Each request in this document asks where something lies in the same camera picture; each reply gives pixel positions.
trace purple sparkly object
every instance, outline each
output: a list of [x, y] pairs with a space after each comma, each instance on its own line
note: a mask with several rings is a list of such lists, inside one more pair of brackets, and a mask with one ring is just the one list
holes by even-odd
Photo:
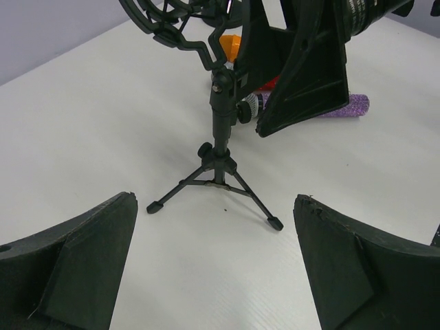
[[[270, 96], [270, 92], [261, 93], [263, 97], [264, 107], [266, 106], [267, 99]], [[349, 105], [329, 112], [324, 115], [320, 115], [319, 118], [347, 118], [347, 117], [360, 117], [365, 116], [370, 109], [370, 100], [367, 95], [364, 94], [351, 94]]]

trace orange object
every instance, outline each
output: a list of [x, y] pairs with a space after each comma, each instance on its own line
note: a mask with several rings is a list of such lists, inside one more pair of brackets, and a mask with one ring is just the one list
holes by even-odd
[[[240, 42], [241, 37], [234, 35], [225, 35], [220, 37], [220, 44], [223, 48], [223, 50], [226, 53], [226, 57], [228, 59], [228, 62], [235, 62], [237, 59], [237, 56], [239, 55], [240, 50]], [[271, 91], [275, 88], [276, 82], [278, 81], [279, 77], [275, 77], [275, 79], [269, 81], [266, 85], [259, 88], [259, 91]]]
[[234, 35], [225, 35], [220, 37], [220, 44], [226, 53], [228, 61], [233, 63], [239, 55], [241, 37]]

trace adjustment knob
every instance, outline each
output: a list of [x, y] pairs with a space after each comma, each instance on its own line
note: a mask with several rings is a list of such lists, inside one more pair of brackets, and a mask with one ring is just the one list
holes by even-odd
[[201, 145], [199, 148], [199, 151], [197, 151], [197, 155], [200, 158], [203, 158], [206, 156], [207, 153], [209, 153], [212, 150], [212, 144], [209, 142], [205, 142]]

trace red object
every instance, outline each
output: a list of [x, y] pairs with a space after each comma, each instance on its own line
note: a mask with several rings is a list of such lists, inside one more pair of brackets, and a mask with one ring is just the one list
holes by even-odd
[[278, 79], [280, 76], [276, 77], [275, 79], [269, 81], [266, 85], [262, 86], [261, 88], [258, 88], [259, 91], [271, 91], [275, 88], [276, 83], [278, 82]]

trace stand pole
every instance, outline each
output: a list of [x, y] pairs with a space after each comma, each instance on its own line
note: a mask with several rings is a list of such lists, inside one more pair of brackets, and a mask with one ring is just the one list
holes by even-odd
[[[212, 107], [212, 135], [214, 146], [211, 143], [203, 144], [197, 153], [201, 158], [201, 167], [172, 189], [159, 201], [154, 201], [146, 208], [149, 214], [158, 212], [164, 204], [186, 186], [214, 186], [227, 191], [238, 193], [252, 198], [255, 204], [263, 211], [267, 221], [275, 230], [282, 230], [284, 225], [274, 217], [263, 202], [255, 195], [252, 189], [237, 172], [237, 163], [231, 158], [228, 142], [232, 126], [237, 122], [236, 108], [237, 79], [232, 70], [223, 67], [217, 71], [212, 80], [210, 105]], [[212, 181], [201, 181], [196, 178], [203, 172], [214, 170]], [[235, 177], [243, 190], [226, 184], [226, 173]]]

